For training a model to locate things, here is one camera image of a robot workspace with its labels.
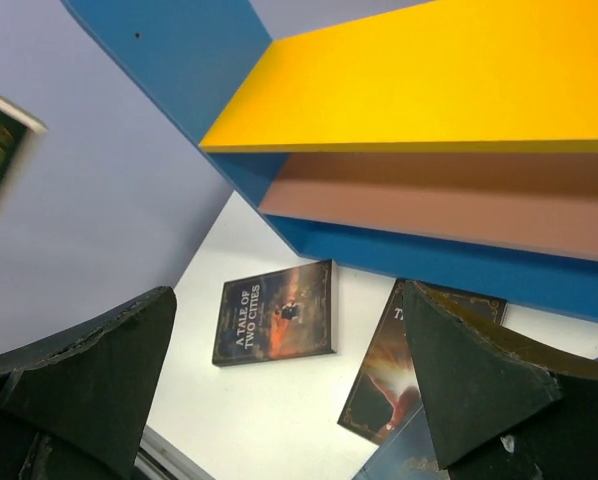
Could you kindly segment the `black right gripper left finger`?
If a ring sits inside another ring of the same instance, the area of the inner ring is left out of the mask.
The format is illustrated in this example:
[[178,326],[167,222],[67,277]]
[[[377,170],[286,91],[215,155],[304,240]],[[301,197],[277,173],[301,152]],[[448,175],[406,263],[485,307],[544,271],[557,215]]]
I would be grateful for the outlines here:
[[174,325],[172,288],[0,354],[0,479],[128,479]]

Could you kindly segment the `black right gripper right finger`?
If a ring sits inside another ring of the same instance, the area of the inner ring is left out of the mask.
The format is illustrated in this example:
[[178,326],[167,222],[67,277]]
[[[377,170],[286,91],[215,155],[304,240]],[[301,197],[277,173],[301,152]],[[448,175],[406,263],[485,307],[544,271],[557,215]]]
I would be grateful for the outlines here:
[[406,337],[434,451],[453,479],[598,479],[598,361],[415,282]]

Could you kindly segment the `Three Days To See book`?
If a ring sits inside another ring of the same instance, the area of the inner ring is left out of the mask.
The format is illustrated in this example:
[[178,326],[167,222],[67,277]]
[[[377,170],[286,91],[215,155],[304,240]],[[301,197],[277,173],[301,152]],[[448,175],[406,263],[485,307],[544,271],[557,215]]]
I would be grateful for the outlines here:
[[406,338],[403,293],[395,281],[348,394],[338,424],[382,444],[420,400]]

